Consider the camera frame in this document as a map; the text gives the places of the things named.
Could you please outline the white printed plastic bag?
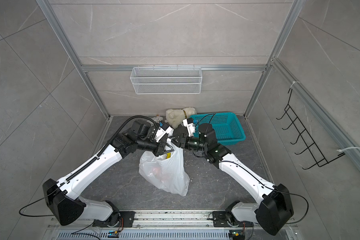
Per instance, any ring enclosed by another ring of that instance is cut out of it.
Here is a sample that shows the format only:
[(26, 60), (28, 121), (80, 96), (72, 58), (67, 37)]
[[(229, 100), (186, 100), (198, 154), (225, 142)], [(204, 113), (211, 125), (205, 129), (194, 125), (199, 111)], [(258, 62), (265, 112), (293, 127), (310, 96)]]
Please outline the white printed plastic bag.
[[(156, 188), (184, 197), (188, 193), (190, 177), (185, 172), (183, 149), (176, 147), (174, 144), (173, 147), (174, 152), (158, 157), (151, 152), (145, 151), (140, 158), (139, 174)], [(162, 179), (153, 177), (153, 167), (162, 168)]]

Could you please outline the pink peach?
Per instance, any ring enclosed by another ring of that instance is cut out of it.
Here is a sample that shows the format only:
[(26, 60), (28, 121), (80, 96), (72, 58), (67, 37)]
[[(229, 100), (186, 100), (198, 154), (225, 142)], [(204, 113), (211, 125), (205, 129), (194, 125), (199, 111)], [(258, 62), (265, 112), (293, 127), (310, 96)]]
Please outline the pink peach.
[(152, 168), (152, 175), (156, 179), (162, 179), (163, 178), (163, 170), (161, 167), (153, 167)]

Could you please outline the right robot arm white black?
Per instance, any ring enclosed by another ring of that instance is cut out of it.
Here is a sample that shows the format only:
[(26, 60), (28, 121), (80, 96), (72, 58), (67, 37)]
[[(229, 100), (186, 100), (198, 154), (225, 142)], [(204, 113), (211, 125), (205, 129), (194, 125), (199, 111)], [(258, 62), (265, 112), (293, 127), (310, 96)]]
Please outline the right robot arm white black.
[(187, 127), (178, 127), (170, 139), (178, 148), (202, 151), (203, 158), (236, 180), (256, 201), (253, 206), (240, 201), (229, 205), (226, 208), (228, 225), (236, 227), (241, 222), (252, 222), (275, 236), (294, 215), (289, 190), (282, 184), (275, 186), (244, 165), (218, 142), (211, 124), (201, 124), (198, 132), (195, 137)]

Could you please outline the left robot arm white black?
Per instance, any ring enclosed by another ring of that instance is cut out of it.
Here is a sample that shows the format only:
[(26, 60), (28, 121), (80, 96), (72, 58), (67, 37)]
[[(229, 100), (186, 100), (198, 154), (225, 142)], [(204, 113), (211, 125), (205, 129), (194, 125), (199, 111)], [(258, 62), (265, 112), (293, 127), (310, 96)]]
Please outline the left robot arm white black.
[(105, 170), (136, 150), (145, 150), (156, 157), (173, 151), (164, 137), (173, 133), (166, 123), (134, 116), (126, 131), (119, 128), (107, 143), (90, 159), (66, 176), (43, 184), (46, 205), (60, 225), (67, 226), (81, 219), (92, 219), (108, 227), (121, 221), (119, 209), (110, 201), (98, 202), (81, 197), (81, 193)]

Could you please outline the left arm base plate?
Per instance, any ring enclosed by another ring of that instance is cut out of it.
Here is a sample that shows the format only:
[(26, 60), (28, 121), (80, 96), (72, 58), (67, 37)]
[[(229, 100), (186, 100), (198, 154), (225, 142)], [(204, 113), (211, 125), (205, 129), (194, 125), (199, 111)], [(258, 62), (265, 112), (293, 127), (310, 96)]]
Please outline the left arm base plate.
[(100, 228), (131, 228), (135, 214), (134, 211), (121, 211), (118, 214), (112, 214), (106, 221), (94, 220), (92, 226)]

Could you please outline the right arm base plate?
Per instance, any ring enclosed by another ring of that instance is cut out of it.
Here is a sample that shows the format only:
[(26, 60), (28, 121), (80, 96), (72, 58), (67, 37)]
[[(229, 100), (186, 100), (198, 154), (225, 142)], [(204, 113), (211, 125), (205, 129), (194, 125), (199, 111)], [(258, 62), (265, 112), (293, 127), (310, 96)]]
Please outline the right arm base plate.
[(213, 221), (215, 228), (239, 228), (239, 227), (253, 227), (252, 222), (239, 222), (232, 214), (226, 211), (213, 211), (212, 216), (209, 217)]

